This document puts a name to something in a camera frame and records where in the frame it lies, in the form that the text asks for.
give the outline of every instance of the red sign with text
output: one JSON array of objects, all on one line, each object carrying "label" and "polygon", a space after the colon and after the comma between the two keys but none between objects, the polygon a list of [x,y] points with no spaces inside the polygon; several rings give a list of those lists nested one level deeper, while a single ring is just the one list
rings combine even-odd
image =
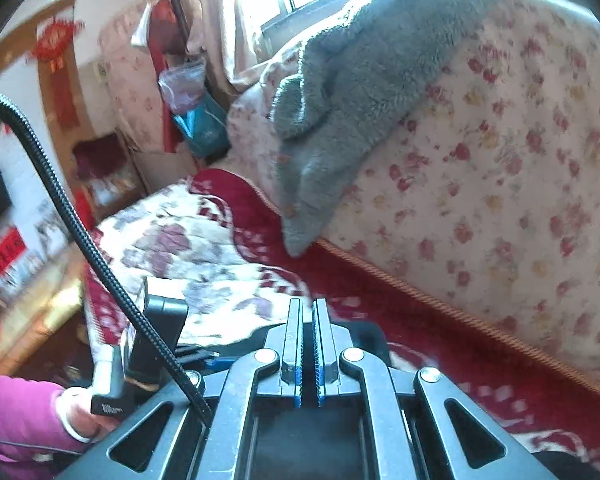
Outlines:
[{"label": "red sign with text", "polygon": [[26,249],[18,229],[16,227],[9,229],[9,232],[0,241],[0,277]]}]

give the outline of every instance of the human hand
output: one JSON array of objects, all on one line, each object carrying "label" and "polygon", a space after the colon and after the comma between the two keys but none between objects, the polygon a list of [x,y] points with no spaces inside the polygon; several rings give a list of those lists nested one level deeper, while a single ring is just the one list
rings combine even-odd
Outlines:
[{"label": "human hand", "polygon": [[67,421],[83,438],[102,438],[115,430],[120,421],[110,416],[91,413],[91,391],[86,388],[70,388],[62,395],[66,400]]}]

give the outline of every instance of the fluffy gray fabric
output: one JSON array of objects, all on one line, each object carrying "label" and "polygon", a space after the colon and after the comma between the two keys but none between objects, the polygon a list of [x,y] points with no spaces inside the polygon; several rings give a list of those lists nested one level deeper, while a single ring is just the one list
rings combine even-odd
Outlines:
[{"label": "fluffy gray fabric", "polygon": [[365,156],[435,81],[497,0],[352,0],[301,47],[272,108],[286,250],[331,219]]}]

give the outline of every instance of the person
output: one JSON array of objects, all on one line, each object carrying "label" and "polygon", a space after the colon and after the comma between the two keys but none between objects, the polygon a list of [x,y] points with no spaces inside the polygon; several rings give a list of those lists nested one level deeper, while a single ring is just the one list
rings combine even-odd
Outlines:
[{"label": "person", "polygon": [[47,480],[54,453],[80,454],[118,421],[90,413],[88,388],[0,376],[0,470],[8,480]]}]

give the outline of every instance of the teal bag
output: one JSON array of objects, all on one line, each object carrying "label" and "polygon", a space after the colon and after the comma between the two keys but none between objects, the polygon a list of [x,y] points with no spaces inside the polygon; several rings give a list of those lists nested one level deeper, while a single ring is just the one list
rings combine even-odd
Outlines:
[{"label": "teal bag", "polygon": [[189,151],[205,158],[229,147],[226,134],[226,112],[205,91],[200,103],[185,114],[173,116]]}]

